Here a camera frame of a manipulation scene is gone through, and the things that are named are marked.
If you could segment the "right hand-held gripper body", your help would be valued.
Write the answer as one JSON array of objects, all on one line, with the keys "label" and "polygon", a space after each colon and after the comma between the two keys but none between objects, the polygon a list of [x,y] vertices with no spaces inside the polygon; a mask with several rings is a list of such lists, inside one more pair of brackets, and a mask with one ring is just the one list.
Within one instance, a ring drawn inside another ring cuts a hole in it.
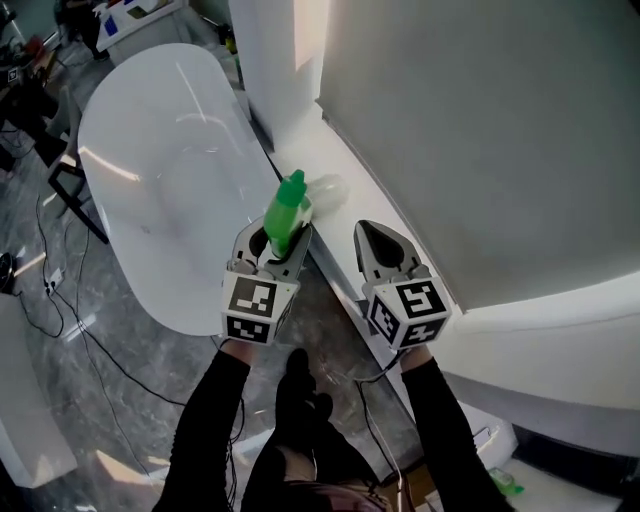
[{"label": "right hand-held gripper body", "polygon": [[363,272],[360,309],[371,332],[399,351],[436,340],[452,314],[440,277],[417,264],[402,273],[391,269]]}]

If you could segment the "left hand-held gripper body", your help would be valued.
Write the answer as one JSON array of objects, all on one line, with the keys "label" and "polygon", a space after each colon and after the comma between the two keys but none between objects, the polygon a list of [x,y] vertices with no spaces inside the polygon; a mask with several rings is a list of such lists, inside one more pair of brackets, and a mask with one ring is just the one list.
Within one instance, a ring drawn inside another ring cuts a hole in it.
[{"label": "left hand-held gripper body", "polygon": [[226,338],[268,346],[275,341],[300,284],[300,258],[258,260],[241,252],[230,259],[223,279],[222,327]]}]

